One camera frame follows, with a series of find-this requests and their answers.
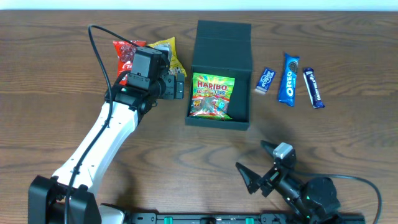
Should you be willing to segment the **blue Oreo cookie pack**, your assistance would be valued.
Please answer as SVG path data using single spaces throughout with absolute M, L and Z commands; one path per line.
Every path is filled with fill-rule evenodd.
M 280 82 L 278 101 L 294 107 L 295 88 L 300 57 L 293 57 L 288 53 L 285 53 L 284 58 L 284 71 Z

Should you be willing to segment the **Haribo gummy worms bag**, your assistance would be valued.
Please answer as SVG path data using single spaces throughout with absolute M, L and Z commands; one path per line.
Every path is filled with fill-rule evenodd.
M 189 116 L 201 119 L 230 120 L 228 106 L 235 78 L 195 72 Z

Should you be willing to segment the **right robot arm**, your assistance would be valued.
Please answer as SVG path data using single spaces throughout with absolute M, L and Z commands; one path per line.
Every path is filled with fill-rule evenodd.
M 261 141 L 261 146 L 273 158 L 273 167 L 263 176 L 236 163 L 250 194 L 260 190 L 264 197 L 277 191 L 304 223 L 344 223 L 338 212 L 340 202 L 336 187 L 328 177 L 316 177 L 302 182 L 294 176 L 297 156 L 292 145 Z

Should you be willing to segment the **blue Eclipse mints box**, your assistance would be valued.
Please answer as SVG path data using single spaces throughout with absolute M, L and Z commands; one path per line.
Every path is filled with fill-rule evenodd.
M 265 95 L 268 92 L 275 75 L 276 75 L 276 72 L 274 70 L 266 67 L 264 69 L 254 91 L 256 91 L 262 95 Z

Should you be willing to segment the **dark green box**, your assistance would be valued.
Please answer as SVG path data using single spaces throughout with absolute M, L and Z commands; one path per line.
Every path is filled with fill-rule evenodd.
M 227 109 L 230 120 L 194 118 L 187 106 L 185 124 L 207 128 L 245 131 L 250 126 L 251 25 L 245 23 L 199 20 L 193 51 L 192 73 L 234 78 L 231 103 Z

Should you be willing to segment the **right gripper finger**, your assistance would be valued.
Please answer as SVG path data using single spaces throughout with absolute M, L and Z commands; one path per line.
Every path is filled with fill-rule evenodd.
M 277 145 L 265 140 L 261 140 L 261 147 L 268 153 L 268 155 L 272 156 Z
M 241 174 L 248 192 L 250 194 L 256 192 L 260 188 L 257 181 L 261 179 L 261 176 L 239 162 L 235 166 Z

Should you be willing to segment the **red Hacks candy bag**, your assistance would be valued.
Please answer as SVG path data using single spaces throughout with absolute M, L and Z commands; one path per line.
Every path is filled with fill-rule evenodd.
M 114 48 L 118 55 L 118 75 L 122 72 L 131 71 L 132 61 L 136 52 L 136 46 L 126 41 L 113 41 Z

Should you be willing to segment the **purple Dairy Milk bar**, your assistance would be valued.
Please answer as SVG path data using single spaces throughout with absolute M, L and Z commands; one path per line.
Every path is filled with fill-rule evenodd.
M 303 77 L 305 80 L 305 84 L 307 86 L 308 94 L 313 108 L 315 109 L 324 108 L 325 105 L 323 104 L 322 99 L 320 97 L 320 92 L 318 89 L 313 68 L 304 68 Z

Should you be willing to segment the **yellow Hacks candy bag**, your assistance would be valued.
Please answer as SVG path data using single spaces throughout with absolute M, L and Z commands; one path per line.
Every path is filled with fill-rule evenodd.
M 148 44 L 148 46 L 154 48 L 155 45 L 164 44 L 164 43 L 169 43 L 172 47 L 172 58 L 171 58 L 170 69 L 169 69 L 170 73 L 172 75 L 177 75 L 179 73 L 182 73 L 186 77 L 187 76 L 186 70 L 184 69 L 184 67 L 181 64 L 181 62 L 179 61 L 179 59 L 177 58 L 177 51 L 175 48 L 175 37 L 171 37 L 171 38 L 165 39 L 165 40 L 160 40 L 153 44 Z

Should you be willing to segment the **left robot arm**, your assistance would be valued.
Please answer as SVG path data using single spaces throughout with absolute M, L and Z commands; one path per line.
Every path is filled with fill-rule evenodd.
M 138 47 L 132 68 L 106 92 L 101 112 L 72 156 L 28 191 L 29 223 L 129 223 L 128 213 L 96 202 L 104 174 L 126 138 L 159 99 L 183 98 L 184 75 L 170 73 L 171 50 Z

